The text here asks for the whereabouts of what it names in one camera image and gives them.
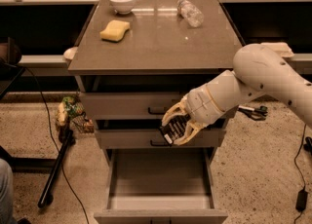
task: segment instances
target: jeans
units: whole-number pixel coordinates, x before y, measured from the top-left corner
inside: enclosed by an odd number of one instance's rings
[[[8,163],[0,159],[0,224],[17,224],[13,217],[13,175]]]

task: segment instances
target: concrete floor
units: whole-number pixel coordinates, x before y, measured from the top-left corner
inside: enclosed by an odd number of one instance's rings
[[[58,142],[55,112],[64,95],[45,93],[51,112],[52,133]],[[293,223],[297,192],[302,180],[293,158],[300,146],[304,124],[285,105],[274,100],[254,101],[265,105],[268,116],[255,122],[237,112],[229,121],[227,134],[212,163],[218,208],[228,212],[225,224]],[[55,158],[57,149],[50,138],[47,111],[38,93],[8,93],[0,101],[1,145],[17,157]],[[76,144],[70,147],[64,171],[88,214],[104,208],[108,166],[93,134],[75,130]],[[312,191],[312,157],[302,150],[298,165]],[[61,173],[53,191],[54,201],[39,209],[37,203],[48,174],[15,173],[15,217],[39,223],[87,223],[82,207]],[[312,199],[296,223],[312,222]]]

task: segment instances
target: clear plastic bottle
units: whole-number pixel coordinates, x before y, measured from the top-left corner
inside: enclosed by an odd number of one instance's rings
[[[177,12],[182,15],[192,27],[199,27],[204,22],[203,13],[187,0],[177,1]]]

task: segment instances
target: bowl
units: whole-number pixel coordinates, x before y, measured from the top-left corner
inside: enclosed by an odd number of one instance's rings
[[[136,0],[109,0],[110,5],[117,13],[128,14],[136,4]]]

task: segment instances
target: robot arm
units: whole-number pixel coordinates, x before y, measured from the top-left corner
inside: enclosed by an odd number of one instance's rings
[[[250,44],[234,56],[233,71],[191,90],[169,109],[161,132],[170,145],[182,145],[230,109],[265,94],[285,103],[312,127],[311,83],[270,48]]]

